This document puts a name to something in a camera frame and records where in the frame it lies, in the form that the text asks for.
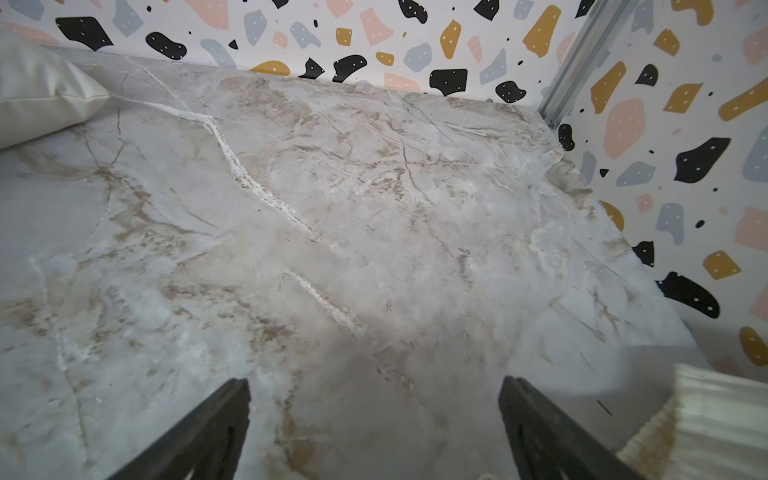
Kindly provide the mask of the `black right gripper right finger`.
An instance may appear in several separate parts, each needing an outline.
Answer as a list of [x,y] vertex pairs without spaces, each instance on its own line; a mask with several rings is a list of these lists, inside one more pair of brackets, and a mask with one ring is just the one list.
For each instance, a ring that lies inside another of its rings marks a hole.
[[641,477],[523,378],[504,378],[498,406],[522,479]]

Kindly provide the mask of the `cream cloth bag far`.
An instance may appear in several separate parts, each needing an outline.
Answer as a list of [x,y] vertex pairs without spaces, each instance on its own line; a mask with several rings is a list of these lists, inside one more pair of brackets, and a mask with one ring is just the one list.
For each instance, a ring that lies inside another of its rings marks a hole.
[[89,120],[110,92],[73,63],[1,31],[1,147]]

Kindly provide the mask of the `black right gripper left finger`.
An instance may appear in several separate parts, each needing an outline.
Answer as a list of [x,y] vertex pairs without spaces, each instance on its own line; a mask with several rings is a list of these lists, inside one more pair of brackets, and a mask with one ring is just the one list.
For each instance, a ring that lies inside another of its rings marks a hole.
[[249,426],[249,383],[230,379],[113,479],[232,479]]

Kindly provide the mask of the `aluminium corner post right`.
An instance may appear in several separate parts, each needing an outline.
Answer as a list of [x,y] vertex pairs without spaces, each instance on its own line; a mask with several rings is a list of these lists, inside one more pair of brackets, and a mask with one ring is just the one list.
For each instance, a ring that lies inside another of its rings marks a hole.
[[538,113],[551,130],[556,130],[562,122],[638,3],[638,0],[600,0],[592,5],[538,107]]

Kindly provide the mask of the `cream cloth bag at right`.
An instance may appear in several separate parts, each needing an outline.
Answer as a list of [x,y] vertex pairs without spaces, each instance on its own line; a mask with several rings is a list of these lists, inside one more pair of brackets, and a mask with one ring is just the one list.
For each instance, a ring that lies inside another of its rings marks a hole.
[[672,397],[617,457],[645,479],[765,479],[767,385],[678,364]]

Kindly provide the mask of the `cream cloth bag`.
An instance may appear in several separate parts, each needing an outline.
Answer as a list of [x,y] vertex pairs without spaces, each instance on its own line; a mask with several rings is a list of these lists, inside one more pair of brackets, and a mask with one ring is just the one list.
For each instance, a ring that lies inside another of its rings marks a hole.
[[1,31],[1,147],[89,120],[110,92],[73,63]]
[[765,479],[767,385],[678,364],[672,397],[617,457],[645,479]]

